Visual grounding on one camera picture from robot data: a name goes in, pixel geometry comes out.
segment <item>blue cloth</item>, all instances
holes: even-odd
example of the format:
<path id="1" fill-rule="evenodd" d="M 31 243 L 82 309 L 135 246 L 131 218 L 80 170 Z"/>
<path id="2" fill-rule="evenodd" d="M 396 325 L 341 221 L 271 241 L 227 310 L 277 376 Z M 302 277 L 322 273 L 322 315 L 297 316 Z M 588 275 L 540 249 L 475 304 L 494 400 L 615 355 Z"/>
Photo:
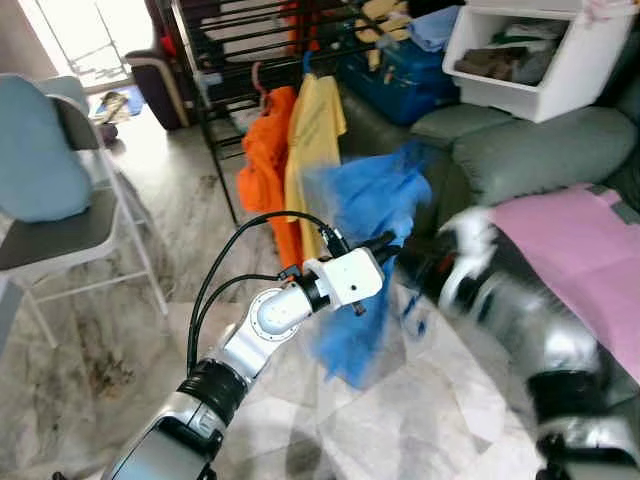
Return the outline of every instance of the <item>blue cloth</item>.
<path id="1" fill-rule="evenodd" d="M 52 101 L 22 77 L 0 75 L 0 106 L 0 210 L 24 222 L 81 213 L 91 180 Z"/>
<path id="2" fill-rule="evenodd" d="M 310 173 L 324 199 L 320 210 L 338 227 L 349 244 L 377 237 L 385 231 L 396 234 L 402 245 L 413 228 L 419 203 L 428 203 L 431 189 L 421 171 L 428 150 L 410 142 L 390 155 L 363 158 L 338 168 Z M 314 353 L 327 367 L 329 376 L 340 375 L 355 387 L 363 385 L 383 338 L 388 312 L 389 287 L 394 260 L 383 267 L 382 291 L 362 303 L 366 313 L 357 317 L 350 306 L 334 312 L 322 324 Z"/>
<path id="3" fill-rule="evenodd" d="M 140 93 L 140 89 L 137 86 L 132 85 L 130 87 L 116 88 L 113 91 L 121 93 L 122 95 L 127 97 L 127 108 L 129 109 L 129 113 L 132 117 L 140 114 L 140 112 L 142 111 L 142 107 L 144 107 L 144 104 L 146 102 L 144 101 L 144 97 L 142 96 L 142 93 Z M 100 107 L 98 107 L 98 109 L 96 110 L 96 113 L 102 113 L 106 109 L 106 106 L 100 105 Z"/>
<path id="4" fill-rule="evenodd" d="M 453 5 L 412 20 L 408 27 L 411 40 L 425 52 L 444 50 L 459 10 L 459 6 Z"/>
<path id="5" fill-rule="evenodd" d="M 307 73 L 312 73 L 311 71 L 311 56 L 313 55 L 313 50 L 307 50 L 304 52 L 302 56 L 302 73 L 305 75 Z"/>

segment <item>black cable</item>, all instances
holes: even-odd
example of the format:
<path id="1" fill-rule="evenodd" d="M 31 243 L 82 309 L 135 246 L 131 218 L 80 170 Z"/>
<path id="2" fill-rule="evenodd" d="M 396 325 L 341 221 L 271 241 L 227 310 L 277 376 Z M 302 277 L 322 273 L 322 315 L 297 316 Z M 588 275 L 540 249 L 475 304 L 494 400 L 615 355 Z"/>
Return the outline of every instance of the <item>black cable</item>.
<path id="1" fill-rule="evenodd" d="M 194 332 L 195 332 L 196 325 L 198 323 L 198 317 L 200 314 L 200 305 L 202 304 L 202 300 L 204 299 L 205 293 L 207 291 L 207 288 L 209 288 L 209 285 L 211 283 L 211 280 L 213 279 L 213 276 L 215 275 L 216 271 L 220 267 L 222 260 L 224 260 L 224 257 L 227 255 L 227 253 L 229 253 L 229 250 L 231 249 L 233 244 L 236 242 L 238 237 L 240 237 L 240 235 L 242 235 L 247 229 L 251 227 L 255 227 L 256 225 L 262 225 L 263 223 L 266 223 L 268 219 L 275 218 L 275 217 L 304 218 L 305 220 L 315 223 L 318 226 L 318 228 L 329 237 L 335 237 L 335 233 L 333 232 L 333 230 L 331 230 L 331 227 L 329 227 L 329 225 L 324 223 L 319 218 L 308 213 L 295 212 L 290 210 L 281 210 L 277 212 L 265 213 L 255 218 L 252 218 L 251 220 L 246 222 L 244 225 L 240 226 L 240 228 L 236 230 L 236 232 L 231 236 L 231 238 L 227 241 L 225 246 L 222 248 L 222 250 L 218 254 L 217 258 L 213 262 L 213 265 L 209 269 L 209 272 L 205 276 L 205 279 L 202 282 L 202 285 L 200 286 L 200 290 L 198 291 L 198 295 L 196 296 L 196 301 L 193 306 L 193 311 L 191 312 L 191 320 L 189 321 L 189 334 L 188 334 L 188 340 L 187 340 L 187 344 L 188 344 L 187 374 L 191 372 L 191 369 L 195 365 L 195 362 L 192 360 L 193 358 L 192 350 L 197 350 L 193 348 L 194 342 L 197 345 L 197 339 L 194 336 Z"/>
<path id="2" fill-rule="evenodd" d="M 187 368 L 189 371 L 196 365 L 198 361 L 198 339 L 200 338 L 200 329 L 202 328 L 202 324 L 204 323 L 204 317 L 213 305 L 213 302 L 234 283 L 242 282 L 244 280 L 269 280 L 272 282 L 276 282 L 280 280 L 278 275 L 262 275 L 259 273 L 247 273 L 245 275 L 239 275 L 237 277 L 232 278 L 231 280 L 227 280 L 215 291 L 209 295 L 209 298 L 204 302 L 204 306 L 198 315 L 198 320 L 196 321 L 196 325 L 193 329 L 193 337 L 189 337 L 187 340 Z"/>

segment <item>floor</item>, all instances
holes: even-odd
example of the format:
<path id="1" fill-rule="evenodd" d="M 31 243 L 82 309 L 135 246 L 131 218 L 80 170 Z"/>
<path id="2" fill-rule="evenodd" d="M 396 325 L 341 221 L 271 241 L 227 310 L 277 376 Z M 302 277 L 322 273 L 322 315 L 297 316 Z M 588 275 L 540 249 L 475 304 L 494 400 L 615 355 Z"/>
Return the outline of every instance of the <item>floor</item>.
<path id="1" fill-rule="evenodd" d="M 0 479 L 82 479 L 117 448 L 183 379 L 186 322 L 209 263 L 234 231 L 220 182 L 197 128 L 167 135 L 148 111 L 119 126 L 117 165 L 138 189 L 159 235 L 145 232 L 170 314 L 148 285 L 131 281 L 45 304 L 62 346 L 51 350 L 26 307 L 0 358 Z M 225 165 L 233 174 L 242 160 Z M 39 286 L 50 291 L 123 272 L 122 253 Z M 267 230 L 249 232 L 222 276 L 278 270 Z M 202 348 L 238 321 L 260 285 L 231 290 L 209 315 Z M 393 308 L 410 293 L 396 285 Z M 309 354 L 309 322 L 272 360 L 227 432 L 214 467 L 228 479 L 522 479 L 540 459 L 531 413 L 506 354 L 469 326 L 421 301 L 409 321 L 389 323 L 371 386 L 326 381 Z M 471 351 L 461 340 L 471 347 Z"/>

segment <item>orange jacket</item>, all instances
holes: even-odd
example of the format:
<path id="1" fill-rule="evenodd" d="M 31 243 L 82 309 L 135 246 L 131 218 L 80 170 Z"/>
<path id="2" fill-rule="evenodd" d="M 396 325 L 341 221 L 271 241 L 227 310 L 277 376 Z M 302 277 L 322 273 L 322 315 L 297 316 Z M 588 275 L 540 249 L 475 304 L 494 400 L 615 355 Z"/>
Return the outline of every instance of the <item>orange jacket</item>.
<path id="1" fill-rule="evenodd" d="M 248 165 L 237 176 L 238 193 L 244 208 L 268 213 L 284 209 L 284 170 L 287 162 L 287 132 L 296 101 L 292 87 L 269 94 L 269 113 L 258 118 L 242 141 Z M 269 220 L 283 267 L 302 266 L 302 241 L 298 222 L 286 217 Z"/>
<path id="2" fill-rule="evenodd" d="M 291 1 L 286 3 L 285 5 L 283 5 L 282 7 L 280 7 L 280 10 L 286 12 L 286 13 L 291 13 L 291 10 L 298 10 L 299 8 L 301 8 L 300 2 L 297 1 Z M 319 13 L 311 13 L 310 12 L 310 18 L 308 21 L 311 22 L 317 22 L 319 19 Z M 305 46 L 304 43 L 302 43 L 304 41 L 304 37 L 311 37 L 311 41 L 308 43 L 306 49 L 311 50 L 313 52 L 320 50 L 320 44 L 318 43 L 318 41 L 315 39 L 315 36 L 318 34 L 318 27 L 316 26 L 312 26 L 312 27 L 307 27 L 309 29 L 309 33 L 306 33 L 304 31 L 305 29 L 305 18 L 304 18 L 305 14 L 304 13 L 298 13 L 297 15 L 291 15 L 291 16 L 287 16 L 285 17 L 287 19 L 287 22 L 289 23 L 289 25 L 294 26 L 296 28 L 294 28 L 293 30 L 289 30 L 289 40 L 290 41 L 300 41 L 300 43 L 296 43 L 294 45 L 291 45 L 289 47 L 289 53 L 291 55 L 296 54 L 296 53 L 304 53 L 305 51 Z"/>

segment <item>white storage bin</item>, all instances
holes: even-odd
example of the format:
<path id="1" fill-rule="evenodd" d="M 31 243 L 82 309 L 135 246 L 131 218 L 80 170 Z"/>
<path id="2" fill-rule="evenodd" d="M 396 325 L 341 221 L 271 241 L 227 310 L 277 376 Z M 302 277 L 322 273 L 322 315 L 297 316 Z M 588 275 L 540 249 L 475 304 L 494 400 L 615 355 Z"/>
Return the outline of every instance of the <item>white storage bin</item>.
<path id="1" fill-rule="evenodd" d="M 579 12 L 586 8 L 597 11 L 621 12 L 631 10 L 631 0 L 467 0 L 474 7 L 526 8 L 530 10 L 552 10 L 560 12 Z"/>
<path id="2" fill-rule="evenodd" d="M 467 5 L 460 10 L 443 70 L 461 89 L 461 101 L 491 106 L 543 122 L 593 103 L 624 45 L 636 10 L 593 21 L 584 12 L 526 10 Z M 458 72 L 454 65 L 469 49 L 483 48 L 495 33 L 523 18 L 564 20 L 567 32 L 537 86 Z"/>

